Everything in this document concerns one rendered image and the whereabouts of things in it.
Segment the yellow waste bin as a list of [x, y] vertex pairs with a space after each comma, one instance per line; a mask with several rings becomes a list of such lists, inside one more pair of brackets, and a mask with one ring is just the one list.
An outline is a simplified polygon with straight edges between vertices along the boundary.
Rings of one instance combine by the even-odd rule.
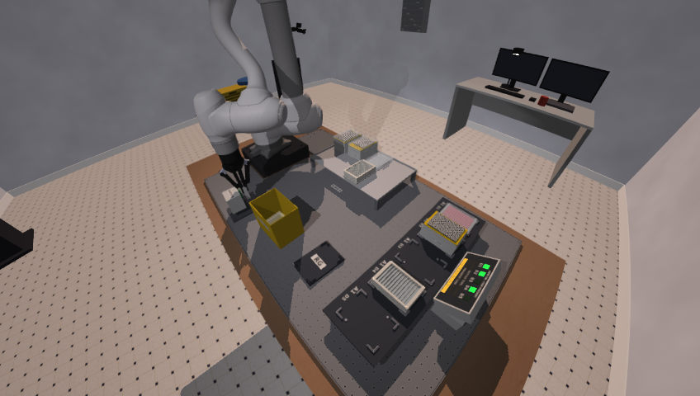
[[[276, 188], [250, 201], [249, 204], [260, 227], [280, 249], [305, 232], [298, 207]], [[285, 216], [270, 225], [266, 219], [278, 211]]]

